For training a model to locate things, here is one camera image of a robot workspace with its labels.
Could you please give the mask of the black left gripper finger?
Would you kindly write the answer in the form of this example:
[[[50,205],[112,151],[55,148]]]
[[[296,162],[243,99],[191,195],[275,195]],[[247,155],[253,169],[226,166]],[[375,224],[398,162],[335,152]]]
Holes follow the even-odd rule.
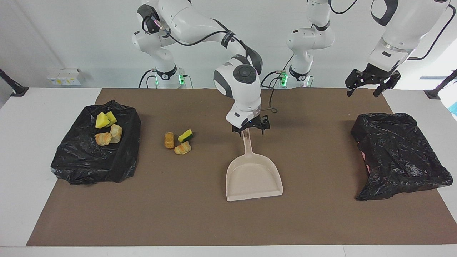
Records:
[[[359,87],[364,86],[363,82],[364,72],[359,70],[353,70],[345,80],[345,85],[348,91],[347,96],[352,96],[352,93]]]
[[[379,95],[384,92],[387,89],[393,89],[395,85],[398,83],[398,81],[401,78],[401,74],[399,71],[395,71],[392,73],[390,78],[387,80],[387,82],[381,81],[379,83],[379,86],[375,89],[373,92],[374,97],[379,97]]]

